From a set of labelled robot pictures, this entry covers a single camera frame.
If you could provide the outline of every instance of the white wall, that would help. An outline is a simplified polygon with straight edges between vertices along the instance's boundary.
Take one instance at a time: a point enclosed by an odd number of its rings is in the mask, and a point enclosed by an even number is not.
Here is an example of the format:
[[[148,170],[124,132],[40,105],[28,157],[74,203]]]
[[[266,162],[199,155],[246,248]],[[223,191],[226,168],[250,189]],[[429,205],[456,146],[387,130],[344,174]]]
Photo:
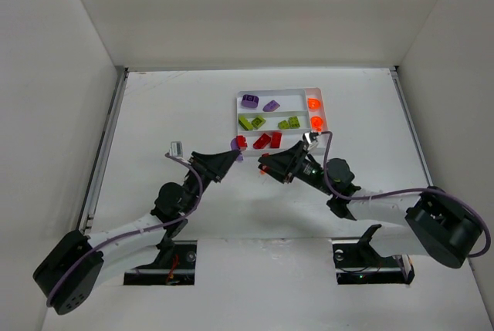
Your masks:
[[[116,72],[80,0],[0,0],[0,329],[39,329],[36,266],[73,222]]]
[[[494,230],[494,0],[439,0],[399,69],[433,181]],[[473,260],[494,315],[494,250]]]
[[[83,0],[117,65],[398,64],[436,0]]]

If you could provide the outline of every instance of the orange disc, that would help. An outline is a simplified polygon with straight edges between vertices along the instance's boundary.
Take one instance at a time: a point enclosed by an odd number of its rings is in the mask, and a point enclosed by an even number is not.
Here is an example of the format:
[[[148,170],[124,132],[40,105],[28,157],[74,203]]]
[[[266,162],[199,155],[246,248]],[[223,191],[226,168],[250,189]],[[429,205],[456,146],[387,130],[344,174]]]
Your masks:
[[[320,117],[311,117],[310,123],[312,124],[312,128],[321,129],[324,121]]]
[[[307,106],[309,107],[309,110],[317,110],[321,107],[321,102],[315,98],[308,98]]]

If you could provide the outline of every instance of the white table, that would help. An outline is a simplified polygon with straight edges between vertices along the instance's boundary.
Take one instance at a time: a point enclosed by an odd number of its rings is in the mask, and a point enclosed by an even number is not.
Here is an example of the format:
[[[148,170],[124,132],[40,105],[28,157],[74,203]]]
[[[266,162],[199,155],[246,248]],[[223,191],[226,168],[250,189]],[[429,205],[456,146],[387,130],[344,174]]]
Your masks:
[[[172,140],[186,155],[228,150],[238,91],[303,86],[323,91],[331,154],[348,160],[357,184],[426,185],[387,69],[131,73],[93,231],[149,212],[163,183],[181,181],[186,170],[163,156]],[[198,239],[194,286],[121,286],[115,278],[75,312],[49,310],[43,330],[492,329],[468,263],[453,270],[414,257],[410,286],[337,285],[328,238],[361,235],[370,222],[336,218],[320,192],[262,176],[255,160],[212,184],[178,236]]]

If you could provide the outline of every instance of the green object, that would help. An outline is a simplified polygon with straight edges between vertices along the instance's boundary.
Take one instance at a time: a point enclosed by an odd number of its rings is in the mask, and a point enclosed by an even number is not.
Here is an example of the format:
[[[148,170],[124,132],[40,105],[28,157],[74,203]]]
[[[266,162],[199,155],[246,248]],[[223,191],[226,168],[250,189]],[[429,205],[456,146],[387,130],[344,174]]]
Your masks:
[[[262,127],[262,125],[266,122],[266,119],[261,117],[260,115],[257,116],[253,121],[252,121],[252,126],[256,129],[259,129]]]
[[[239,124],[244,128],[245,130],[254,130],[254,127],[252,124],[243,116],[239,117]]]
[[[300,123],[299,123],[298,117],[289,117],[288,123],[290,124],[290,128],[300,128]]]
[[[288,121],[286,121],[286,120],[280,121],[278,123],[278,128],[279,129],[289,129],[290,128],[290,124],[288,124]]]

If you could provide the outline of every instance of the bolt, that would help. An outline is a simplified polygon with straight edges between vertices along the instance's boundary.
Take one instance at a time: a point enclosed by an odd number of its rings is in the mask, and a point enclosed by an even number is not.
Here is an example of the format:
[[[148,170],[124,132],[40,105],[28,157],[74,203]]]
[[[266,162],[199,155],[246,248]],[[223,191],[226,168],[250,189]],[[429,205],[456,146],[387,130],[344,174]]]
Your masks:
[[[187,253],[187,261],[188,262],[195,262],[195,252],[188,252]]]
[[[338,261],[338,262],[341,262],[342,260],[344,260],[345,258],[343,257],[343,250],[341,250],[340,248],[337,249],[335,252],[334,252],[334,258]]]

